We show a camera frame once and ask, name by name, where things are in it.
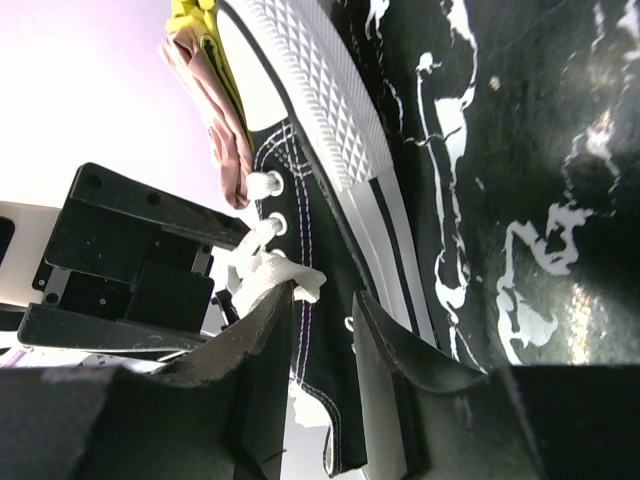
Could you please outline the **white shoelace sneaker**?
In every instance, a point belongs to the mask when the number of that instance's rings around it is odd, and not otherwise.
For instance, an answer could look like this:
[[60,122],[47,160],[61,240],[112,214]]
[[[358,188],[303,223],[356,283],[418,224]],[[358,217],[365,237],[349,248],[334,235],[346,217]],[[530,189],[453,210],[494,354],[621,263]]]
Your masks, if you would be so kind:
[[[284,192],[284,179],[277,171],[253,172],[247,176],[248,198],[264,200]],[[228,260],[226,288],[239,319],[252,313],[275,287],[293,281],[294,301],[314,304],[326,276],[286,256],[268,251],[276,236],[286,233],[288,224],[280,213],[272,213],[250,229]],[[328,427],[329,414],[321,402],[302,388],[302,380],[290,380],[289,395],[293,399],[294,420],[304,428]]]

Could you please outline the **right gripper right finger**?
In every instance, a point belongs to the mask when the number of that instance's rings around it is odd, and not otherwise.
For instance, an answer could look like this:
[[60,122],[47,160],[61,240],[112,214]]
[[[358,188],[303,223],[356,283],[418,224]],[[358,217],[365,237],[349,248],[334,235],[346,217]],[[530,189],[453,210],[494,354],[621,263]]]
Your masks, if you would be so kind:
[[635,479],[635,365],[509,366],[443,354],[367,293],[353,299],[372,479]]

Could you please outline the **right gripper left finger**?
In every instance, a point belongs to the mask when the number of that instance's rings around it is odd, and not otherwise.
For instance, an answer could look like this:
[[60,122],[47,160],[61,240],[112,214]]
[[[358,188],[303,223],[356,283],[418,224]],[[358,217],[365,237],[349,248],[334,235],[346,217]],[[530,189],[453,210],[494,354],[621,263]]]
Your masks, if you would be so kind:
[[276,479],[293,287],[151,375],[121,366],[5,368],[5,479]]

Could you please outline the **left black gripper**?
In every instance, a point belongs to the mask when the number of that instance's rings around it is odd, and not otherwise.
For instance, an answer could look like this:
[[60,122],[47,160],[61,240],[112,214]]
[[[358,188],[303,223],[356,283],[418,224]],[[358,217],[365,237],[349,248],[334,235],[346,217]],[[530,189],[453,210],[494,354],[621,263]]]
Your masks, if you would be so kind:
[[210,245],[231,250],[249,227],[95,163],[78,168],[68,198],[32,283],[61,310],[30,304],[18,340],[91,353],[206,343],[176,330],[203,324],[214,287]]

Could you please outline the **black sneaker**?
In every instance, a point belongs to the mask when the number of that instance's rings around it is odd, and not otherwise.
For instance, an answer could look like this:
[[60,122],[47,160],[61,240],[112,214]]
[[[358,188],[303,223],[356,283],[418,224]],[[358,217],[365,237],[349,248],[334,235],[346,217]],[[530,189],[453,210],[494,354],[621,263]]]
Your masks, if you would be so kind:
[[343,39],[334,1],[222,1],[216,19],[256,144],[255,204],[270,248],[325,276],[295,309],[291,372],[328,416],[326,473],[362,467],[366,448],[352,303],[369,293],[428,343],[400,183],[376,107]]

